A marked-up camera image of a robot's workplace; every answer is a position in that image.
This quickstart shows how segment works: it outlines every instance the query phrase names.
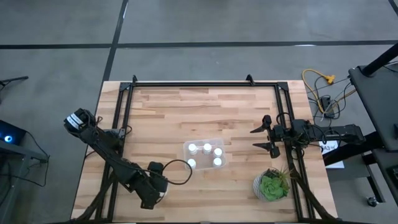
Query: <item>white lid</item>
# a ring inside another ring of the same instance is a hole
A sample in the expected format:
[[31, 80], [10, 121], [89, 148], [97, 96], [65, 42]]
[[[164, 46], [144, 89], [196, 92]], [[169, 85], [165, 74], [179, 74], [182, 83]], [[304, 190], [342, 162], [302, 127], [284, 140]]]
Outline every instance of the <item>white lid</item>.
[[203, 148], [205, 149], [205, 151], [210, 151], [211, 150], [211, 144], [206, 143]]
[[216, 156], [220, 156], [220, 155], [222, 155], [222, 153], [223, 153], [223, 151], [220, 148], [216, 148], [214, 150], [214, 155], [216, 155]]
[[189, 159], [188, 164], [192, 167], [195, 168], [197, 166], [197, 162], [194, 159]]
[[189, 146], [188, 146], [188, 150], [189, 150], [189, 151], [193, 152], [193, 151], [195, 151], [196, 149], [197, 149], [197, 146], [196, 146], [195, 144], [189, 144]]
[[222, 163], [222, 161], [221, 161], [220, 158], [216, 158], [216, 159], [213, 160], [213, 165], [214, 166], [221, 166], [221, 163]]

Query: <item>white label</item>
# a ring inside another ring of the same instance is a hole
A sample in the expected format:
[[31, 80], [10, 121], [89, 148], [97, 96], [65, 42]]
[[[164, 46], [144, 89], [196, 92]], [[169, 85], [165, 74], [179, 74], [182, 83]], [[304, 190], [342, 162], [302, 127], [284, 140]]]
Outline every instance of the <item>white label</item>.
[[[335, 149], [337, 149], [338, 144], [337, 141], [327, 141], [326, 144], [322, 143], [321, 141], [319, 142], [319, 146], [323, 148], [322, 155], [325, 153], [331, 152]], [[326, 166], [327, 169], [344, 169], [344, 163], [343, 161], [336, 162], [334, 164], [330, 164]]]
[[76, 123], [82, 125], [83, 122], [73, 113], [70, 115], [72, 117], [72, 119], [74, 119], [76, 121]]
[[79, 124], [77, 124], [70, 116], [67, 117], [67, 121], [75, 127], [77, 130], [79, 130]]

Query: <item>potted plant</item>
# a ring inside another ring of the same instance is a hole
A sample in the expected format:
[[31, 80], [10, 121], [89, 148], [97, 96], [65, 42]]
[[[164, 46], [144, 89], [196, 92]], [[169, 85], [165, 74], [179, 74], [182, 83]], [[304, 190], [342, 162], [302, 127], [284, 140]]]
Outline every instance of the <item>potted plant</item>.
[[284, 198], [289, 192], [287, 169], [267, 169], [257, 176], [253, 182], [253, 190], [256, 196], [262, 201], [273, 202]]

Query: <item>plant pot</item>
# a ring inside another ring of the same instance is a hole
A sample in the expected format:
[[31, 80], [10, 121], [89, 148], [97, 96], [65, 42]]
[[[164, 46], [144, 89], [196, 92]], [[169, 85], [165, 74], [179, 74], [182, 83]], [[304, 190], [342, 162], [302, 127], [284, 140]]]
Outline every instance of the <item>plant pot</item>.
[[[266, 174], [266, 172], [267, 172], [267, 171], [263, 172], [262, 174], [258, 175], [258, 176], [254, 179], [254, 181], [253, 181], [253, 191], [254, 191], [254, 194], [257, 196], [257, 198], [260, 199], [261, 201], [263, 201], [263, 202], [271, 202], [270, 200], [268, 200], [268, 199], [262, 194], [262, 192], [261, 192], [261, 187], [260, 187], [260, 185], [261, 185], [261, 178]], [[276, 200], [273, 200], [272, 202], [276, 202], [276, 201], [282, 200], [283, 198], [285, 198], [285, 197], [278, 198], [278, 199], [276, 199]]]

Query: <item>butcher block tabletop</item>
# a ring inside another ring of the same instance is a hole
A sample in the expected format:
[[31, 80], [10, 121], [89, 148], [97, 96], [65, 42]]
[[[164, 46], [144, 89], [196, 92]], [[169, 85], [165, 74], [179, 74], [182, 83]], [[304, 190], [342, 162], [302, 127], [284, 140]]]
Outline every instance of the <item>butcher block tabletop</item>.
[[[302, 81], [287, 81], [296, 119], [312, 121]], [[96, 116], [102, 129], [110, 129], [120, 82], [104, 82]], [[119, 126], [123, 120], [125, 103]], [[142, 87], [134, 88], [124, 157], [146, 169], [149, 162], [163, 164], [183, 159], [186, 141], [222, 138], [227, 164], [220, 169], [194, 170], [185, 185], [171, 185], [153, 210], [140, 208], [141, 200], [119, 184], [114, 222], [293, 222], [297, 221], [293, 194], [276, 202], [262, 202], [254, 195], [255, 177], [270, 167], [287, 167], [284, 144], [280, 156], [253, 143], [266, 142], [267, 133], [251, 134], [265, 114], [276, 124], [277, 104], [273, 87]], [[333, 216], [337, 216], [328, 176], [318, 147], [305, 149], [305, 167], [311, 191]], [[72, 218], [83, 213], [100, 190], [105, 161], [96, 153], [83, 164]], [[164, 171], [171, 181], [183, 182], [189, 175], [182, 163]], [[305, 199], [300, 190], [303, 212]]]

